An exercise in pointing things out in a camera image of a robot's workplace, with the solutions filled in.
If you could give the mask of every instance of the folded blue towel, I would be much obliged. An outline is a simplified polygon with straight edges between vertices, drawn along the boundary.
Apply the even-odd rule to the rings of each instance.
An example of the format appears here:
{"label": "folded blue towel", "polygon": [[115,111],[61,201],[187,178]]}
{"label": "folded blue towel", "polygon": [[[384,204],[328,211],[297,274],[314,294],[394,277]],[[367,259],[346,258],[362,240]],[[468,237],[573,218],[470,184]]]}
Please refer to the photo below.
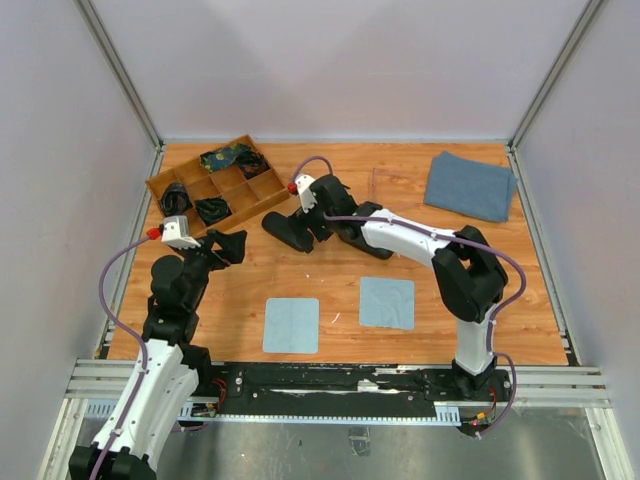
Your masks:
{"label": "folded blue towel", "polygon": [[267,353],[318,353],[320,302],[317,298],[269,298],[262,350]]}
{"label": "folded blue towel", "polygon": [[508,168],[442,152],[431,164],[424,203],[481,220],[506,222],[517,185]]}
{"label": "folded blue towel", "polygon": [[413,330],[416,287],[411,280],[362,277],[360,325]]}

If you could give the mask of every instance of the gray wall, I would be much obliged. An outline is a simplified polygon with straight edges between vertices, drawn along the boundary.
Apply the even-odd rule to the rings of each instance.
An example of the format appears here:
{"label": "gray wall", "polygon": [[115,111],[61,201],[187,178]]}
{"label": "gray wall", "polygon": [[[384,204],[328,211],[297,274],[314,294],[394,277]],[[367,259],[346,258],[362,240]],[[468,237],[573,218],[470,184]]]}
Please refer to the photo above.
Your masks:
{"label": "gray wall", "polygon": [[166,138],[506,139],[585,0],[95,0]]}
{"label": "gray wall", "polygon": [[72,1],[0,2],[0,85],[0,476],[32,479],[153,149]]}
{"label": "gray wall", "polygon": [[640,474],[640,3],[608,2],[519,149],[581,355]]}

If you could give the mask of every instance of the wooden tabletop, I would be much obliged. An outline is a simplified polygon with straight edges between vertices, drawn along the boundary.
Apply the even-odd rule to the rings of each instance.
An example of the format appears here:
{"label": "wooden tabletop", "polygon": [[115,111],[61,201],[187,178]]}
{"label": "wooden tabletop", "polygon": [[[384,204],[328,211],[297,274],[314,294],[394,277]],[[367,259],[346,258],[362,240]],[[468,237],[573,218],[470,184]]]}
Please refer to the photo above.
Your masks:
{"label": "wooden tabletop", "polygon": [[[216,144],[171,144],[162,169],[173,167]],[[520,200],[516,197],[509,221],[490,223],[422,204],[433,157],[448,151],[464,158],[508,166],[500,144],[261,144],[260,148],[285,179],[311,155],[324,155],[335,174],[351,187],[357,202],[374,199],[395,213],[433,227],[478,227],[488,242],[511,255],[526,271],[529,286],[519,301],[498,317],[496,350],[512,355],[518,364],[566,365],[567,359],[549,297],[531,242]],[[376,168],[375,186],[372,173]],[[326,170],[313,162],[305,173],[318,177]],[[292,197],[278,205],[285,215],[299,201]],[[438,294],[433,272],[408,258],[394,255],[382,261],[344,244],[335,236],[316,243],[311,254],[294,251],[260,226],[263,214],[234,230],[248,231],[244,263],[211,274],[198,314],[194,345],[208,347],[219,361],[449,363],[456,348],[455,321]],[[145,230],[162,223],[155,204],[149,208]],[[146,318],[151,265],[171,250],[159,241],[138,249],[120,318],[137,331]],[[505,296],[518,288],[518,276],[505,267],[510,283]],[[360,278],[386,277],[415,282],[415,329],[363,327],[358,309]],[[320,300],[319,351],[314,355],[268,354],[262,351],[265,304],[271,297],[314,297]],[[135,358],[138,346],[116,330],[109,358]]]}

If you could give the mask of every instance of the cable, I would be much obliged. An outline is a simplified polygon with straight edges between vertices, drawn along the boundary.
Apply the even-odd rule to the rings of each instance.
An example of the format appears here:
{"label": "cable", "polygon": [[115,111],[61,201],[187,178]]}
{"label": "cable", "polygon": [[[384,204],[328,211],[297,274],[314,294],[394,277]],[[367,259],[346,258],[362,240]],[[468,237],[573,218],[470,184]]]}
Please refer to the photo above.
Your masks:
{"label": "cable", "polygon": [[357,215],[330,216],[330,215],[327,215],[326,213],[324,214],[324,218],[325,220],[328,220],[331,222],[365,222],[365,223],[366,222],[385,222],[385,223],[390,223],[392,225],[399,225],[401,227],[408,228],[409,230],[413,230],[414,232],[422,233],[423,235],[427,235],[428,237],[432,237],[437,240],[446,240],[449,242],[459,243],[460,245],[477,248],[478,250],[483,250],[485,252],[491,253],[497,257],[502,258],[504,261],[509,263],[509,265],[511,265],[516,270],[516,272],[518,272],[518,275],[520,276],[520,288],[516,293],[511,295],[502,303],[500,303],[500,305],[498,305],[495,308],[495,310],[491,313],[491,315],[489,315],[489,327],[487,328],[487,339],[486,339],[487,350],[489,350],[490,352],[493,352],[493,354],[496,357],[502,357],[506,359],[507,362],[509,363],[509,367],[511,368],[511,377],[512,377],[511,385],[513,387],[513,390],[511,391],[511,396],[509,397],[509,401],[507,402],[507,405],[505,406],[504,410],[500,413],[500,415],[498,415],[498,418],[496,418],[495,421],[489,427],[484,429],[482,432],[477,432],[476,435],[478,436],[478,438],[481,438],[485,436],[487,433],[489,433],[491,430],[493,430],[496,426],[498,426],[498,424],[502,422],[504,417],[507,416],[507,414],[509,413],[509,411],[513,406],[513,402],[516,397],[517,378],[516,378],[516,367],[511,357],[506,353],[493,351],[493,341],[492,341],[493,328],[495,324],[496,315],[500,313],[502,310],[504,310],[505,307],[511,305],[518,298],[520,298],[524,293],[525,289],[527,288],[527,276],[524,273],[524,270],[522,269],[522,267],[518,264],[518,262],[516,262],[513,258],[511,258],[506,253],[503,253],[500,250],[496,250],[495,248],[492,248],[483,243],[467,240],[466,238],[458,238],[451,235],[443,235],[441,233],[437,233],[435,231],[429,230],[428,228],[424,228],[419,225],[414,225],[413,223],[410,223],[410,222],[405,222],[404,220],[399,220],[395,218],[383,218],[383,217],[362,217]]}
{"label": "cable", "polygon": [[304,166],[308,163],[311,163],[314,160],[320,160],[324,162],[327,165],[327,168],[329,169],[329,175],[333,175],[333,166],[331,165],[331,162],[323,156],[314,155],[313,157],[307,158],[304,162],[298,165],[298,168],[296,168],[296,171],[293,172],[293,176],[291,177],[291,183],[295,183],[296,178],[298,178],[298,175],[300,174],[300,171],[304,168]]}
{"label": "cable", "polygon": [[[220,395],[218,396],[218,407],[216,408],[216,412],[219,412],[220,407],[227,398],[227,382],[225,382],[221,378],[216,378],[212,383],[220,388]],[[171,433],[200,432],[206,428],[209,428],[212,424],[213,421],[204,422],[202,425],[194,425],[192,427],[175,427],[171,429]]]}
{"label": "cable", "polygon": [[487,419],[487,421],[490,421],[490,422],[492,422],[496,418],[496,406],[498,405],[498,393],[496,392],[496,389],[493,387],[489,387],[489,392],[491,393],[491,398],[492,398],[491,407],[489,407],[489,409],[485,410],[484,412],[478,413],[476,416],[470,419],[466,419],[467,422],[471,423],[472,425],[478,425],[478,422],[485,418]]}
{"label": "cable", "polygon": [[146,375],[147,362],[149,359],[149,352],[147,351],[147,346],[142,340],[142,337],[140,337],[140,335],[138,335],[138,333],[135,330],[133,330],[131,327],[122,323],[118,319],[118,317],[116,317],[114,313],[109,309],[109,306],[107,305],[107,301],[104,297],[104,280],[111,266],[122,255],[127,253],[129,250],[132,250],[137,246],[142,245],[147,240],[151,240],[150,234],[147,234],[145,237],[141,238],[137,242],[133,242],[128,247],[125,247],[122,250],[120,250],[118,253],[116,253],[102,269],[102,273],[100,274],[100,280],[98,282],[98,296],[100,298],[100,305],[102,306],[102,309],[107,314],[107,317],[109,317],[109,320],[115,323],[118,327],[122,328],[125,332],[131,335],[136,340],[136,342],[138,342],[138,345],[140,345],[140,351],[142,352],[142,362],[140,365],[140,372],[138,373],[138,378],[136,379],[136,383],[133,386],[133,389],[131,390],[131,394],[129,395],[129,398],[124,404],[124,408],[122,409],[122,413],[120,414],[120,417],[118,417],[118,420],[116,421],[115,427],[111,431],[111,434],[109,435],[107,442],[102,447],[102,451],[100,452],[100,455],[98,455],[98,459],[96,460],[96,463],[94,464],[93,469],[91,470],[91,475],[89,476],[89,480],[96,480],[96,478],[98,478],[98,472],[100,471],[100,467],[102,466],[104,459],[107,457],[107,454],[109,453],[109,449],[113,445],[113,442],[116,441],[116,438],[118,436],[116,434],[116,431],[122,428],[122,425],[125,419],[127,418],[127,414],[129,413],[129,410],[131,410],[131,405],[133,405],[133,401],[135,400],[136,395],[140,391],[140,387],[142,386],[142,380],[144,380],[144,377]]}

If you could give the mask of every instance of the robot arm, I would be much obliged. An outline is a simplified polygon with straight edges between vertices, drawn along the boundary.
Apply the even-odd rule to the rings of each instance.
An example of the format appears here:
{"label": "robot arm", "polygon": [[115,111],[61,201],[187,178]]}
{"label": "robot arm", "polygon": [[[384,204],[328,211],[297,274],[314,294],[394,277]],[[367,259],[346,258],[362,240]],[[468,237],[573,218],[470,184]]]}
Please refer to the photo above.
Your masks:
{"label": "robot arm", "polygon": [[[184,216],[165,219],[162,242],[184,260],[167,255],[153,264],[142,333],[146,352],[138,354],[137,368],[113,415],[91,446],[74,450],[69,460],[72,480],[89,479],[96,463],[96,479],[155,480],[160,452],[181,407],[196,390],[211,384],[209,350],[190,343],[209,273],[241,263],[246,237],[245,231],[225,235],[210,230],[194,239]],[[212,250],[216,243],[222,248]],[[145,353],[147,368],[142,370]]]}
{"label": "robot arm", "polygon": [[307,253],[313,250],[314,238],[324,241],[336,233],[344,242],[377,258],[388,259],[397,252],[431,267],[443,303],[456,318],[455,386],[467,398],[479,391],[496,366],[489,317],[502,300],[508,281],[495,255],[456,242],[462,239],[488,245],[480,231],[471,226],[458,232],[437,229],[403,219],[372,202],[358,205],[332,174],[317,180],[299,175],[295,186],[301,207],[289,217],[267,214],[263,228]]}

